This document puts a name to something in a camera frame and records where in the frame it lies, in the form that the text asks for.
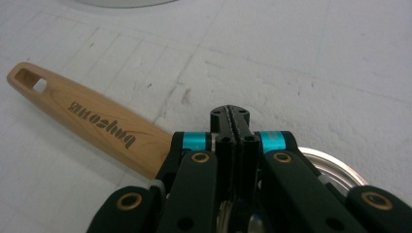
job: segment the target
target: gold screw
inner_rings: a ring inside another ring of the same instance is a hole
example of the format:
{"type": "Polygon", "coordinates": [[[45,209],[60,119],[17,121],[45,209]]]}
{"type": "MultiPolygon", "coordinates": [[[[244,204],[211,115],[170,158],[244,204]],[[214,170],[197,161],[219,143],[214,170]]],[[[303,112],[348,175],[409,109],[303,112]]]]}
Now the gold screw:
{"type": "Polygon", "coordinates": [[[277,160],[278,162],[281,162],[281,163],[289,163],[289,162],[292,162],[291,156],[288,155],[288,154],[286,154],[286,153],[282,153],[282,152],[273,154],[273,158],[274,158],[275,160],[277,160]]]}
{"type": "Polygon", "coordinates": [[[142,203],[142,195],[137,192],[129,192],[119,198],[117,207],[121,211],[130,211],[142,203]]]}
{"type": "Polygon", "coordinates": [[[386,196],[381,195],[377,192],[373,192],[373,191],[363,192],[361,194],[361,198],[363,199],[364,202],[369,204],[369,206],[372,206],[382,211],[388,211],[394,207],[392,202],[386,196]]]}
{"type": "Polygon", "coordinates": [[[209,155],[206,153],[196,153],[191,156],[191,161],[195,163],[205,163],[209,160],[209,155]]]}

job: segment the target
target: light wood handle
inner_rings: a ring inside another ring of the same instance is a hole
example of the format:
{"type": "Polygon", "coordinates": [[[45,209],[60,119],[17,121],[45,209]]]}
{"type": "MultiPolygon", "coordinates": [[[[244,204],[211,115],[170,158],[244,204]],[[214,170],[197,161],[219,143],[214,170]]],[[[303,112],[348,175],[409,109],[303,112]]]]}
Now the light wood handle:
{"type": "Polygon", "coordinates": [[[46,114],[149,179],[169,152],[169,133],[78,83],[30,63],[19,63],[7,80],[46,114]],[[44,89],[37,87],[45,81],[44,89]]]}

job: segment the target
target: white surface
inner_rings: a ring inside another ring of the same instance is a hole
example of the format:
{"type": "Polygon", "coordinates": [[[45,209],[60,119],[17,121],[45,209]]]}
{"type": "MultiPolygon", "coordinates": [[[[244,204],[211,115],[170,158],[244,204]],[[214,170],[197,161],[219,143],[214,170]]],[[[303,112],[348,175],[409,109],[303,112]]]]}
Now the white surface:
{"type": "Polygon", "coordinates": [[[246,108],[253,130],[289,130],[411,205],[411,28],[406,0],[0,0],[0,232],[85,232],[113,191],[147,183],[7,84],[25,60],[170,133],[246,108]]]}
{"type": "Polygon", "coordinates": [[[79,0],[81,2],[110,8],[131,8],[131,7],[147,7],[157,4],[167,3],[175,0],[79,0]]]}

